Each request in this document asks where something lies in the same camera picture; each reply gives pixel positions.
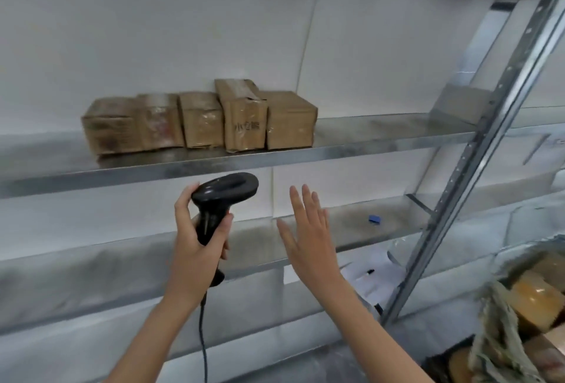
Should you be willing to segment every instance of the wire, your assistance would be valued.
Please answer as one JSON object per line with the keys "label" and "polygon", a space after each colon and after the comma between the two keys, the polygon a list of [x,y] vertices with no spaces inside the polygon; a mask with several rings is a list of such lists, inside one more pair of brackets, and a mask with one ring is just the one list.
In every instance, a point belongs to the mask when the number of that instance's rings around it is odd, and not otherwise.
{"label": "wire", "polygon": [[198,334],[200,335],[200,344],[202,345],[202,356],[204,357],[204,383],[208,383],[208,356],[206,355],[206,346],[204,344],[204,332],[202,331],[202,322],[204,322],[204,306],[206,305],[206,296],[200,302],[200,319],[198,320]]}

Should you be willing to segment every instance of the hand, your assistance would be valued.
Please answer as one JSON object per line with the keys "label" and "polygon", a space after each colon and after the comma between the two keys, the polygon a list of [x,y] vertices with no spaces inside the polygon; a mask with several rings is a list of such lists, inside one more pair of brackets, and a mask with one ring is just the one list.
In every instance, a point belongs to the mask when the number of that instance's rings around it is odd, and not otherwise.
{"label": "hand", "polygon": [[175,203],[177,237],[163,301],[186,313],[198,307],[212,283],[220,258],[226,259],[226,249],[233,215],[227,214],[206,246],[198,242],[188,203],[198,183],[187,186]]}
{"label": "hand", "polygon": [[307,185],[302,186],[302,198],[304,205],[296,187],[290,187],[298,239],[283,220],[277,220],[277,227],[294,271],[322,303],[337,287],[343,286],[345,279],[329,234],[328,211],[321,209],[318,194],[310,194]]}

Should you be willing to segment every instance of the blue object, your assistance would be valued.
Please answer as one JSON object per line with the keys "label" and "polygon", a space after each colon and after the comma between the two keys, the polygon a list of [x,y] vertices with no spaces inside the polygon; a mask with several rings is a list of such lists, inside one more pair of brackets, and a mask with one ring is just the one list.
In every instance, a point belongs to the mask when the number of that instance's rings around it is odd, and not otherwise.
{"label": "blue object", "polygon": [[374,222],[379,225],[381,223],[381,217],[377,215],[369,215],[369,222]]}

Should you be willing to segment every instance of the forearm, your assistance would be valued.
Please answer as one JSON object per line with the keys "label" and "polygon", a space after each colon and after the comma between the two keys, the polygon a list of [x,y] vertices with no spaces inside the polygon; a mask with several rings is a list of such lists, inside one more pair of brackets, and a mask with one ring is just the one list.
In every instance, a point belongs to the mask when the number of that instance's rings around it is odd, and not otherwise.
{"label": "forearm", "polygon": [[343,280],[320,302],[373,383],[431,383],[427,374],[392,339]]}
{"label": "forearm", "polygon": [[156,381],[173,341],[193,310],[166,301],[158,303],[106,382]]}

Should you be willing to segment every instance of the black barcode scanner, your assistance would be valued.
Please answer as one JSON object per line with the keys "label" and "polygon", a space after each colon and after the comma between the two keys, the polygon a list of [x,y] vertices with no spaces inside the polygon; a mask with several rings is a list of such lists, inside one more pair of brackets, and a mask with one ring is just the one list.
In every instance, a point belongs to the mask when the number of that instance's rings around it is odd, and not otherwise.
{"label": "black barcode scanner", "polygon": [[[257,177],[245,172],[222,176],[199,186],[192,193],[192,201],[200,210],[196,226],[198,241],[207,245],[230,206],[253,197],[258,187]],[[224,277],[224,273],[216,270],[210,286],[218,286]]]}

